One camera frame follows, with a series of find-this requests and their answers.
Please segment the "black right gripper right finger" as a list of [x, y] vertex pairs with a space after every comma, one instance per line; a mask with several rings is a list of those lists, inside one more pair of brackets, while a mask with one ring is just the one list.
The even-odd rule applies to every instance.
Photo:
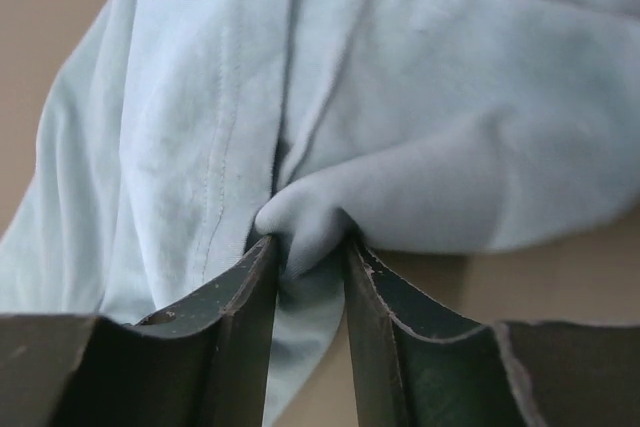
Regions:
[[522, 426], [493, 330], [351, 241], [345, 300], [362, 426]]

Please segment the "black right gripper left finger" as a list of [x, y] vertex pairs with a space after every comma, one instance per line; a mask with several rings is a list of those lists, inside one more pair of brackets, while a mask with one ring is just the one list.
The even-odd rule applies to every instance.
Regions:
[[228, 271], [136, 325], [96, 320], [54, 426], [251, 425], [266, 379], [278, 245], [257, 241]]

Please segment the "grey-blue t-shirt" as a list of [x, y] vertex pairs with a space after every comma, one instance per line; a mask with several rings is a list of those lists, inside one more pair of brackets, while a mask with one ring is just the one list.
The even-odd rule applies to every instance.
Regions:
[[639, 197], [639, 0], [108, 0], [59, 71], [1, 308], [135, 323], [276, 234], [272, 425], [338, 329], [334, 248], [513, 250]]

